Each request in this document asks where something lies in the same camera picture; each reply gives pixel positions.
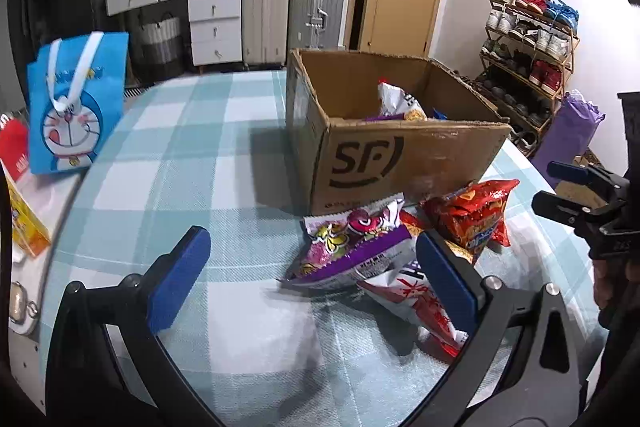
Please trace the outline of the person's right hand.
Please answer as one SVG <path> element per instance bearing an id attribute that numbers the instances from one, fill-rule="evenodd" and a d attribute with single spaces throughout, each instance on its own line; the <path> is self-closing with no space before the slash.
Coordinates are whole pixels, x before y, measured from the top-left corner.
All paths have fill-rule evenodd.
<path id="1" fill-rule="evenodd" d="M 593 260 L 593 299 L 600 310 L 604 310 L 614 297 L 618 282 L 626 274 L 620 260 Z"/>

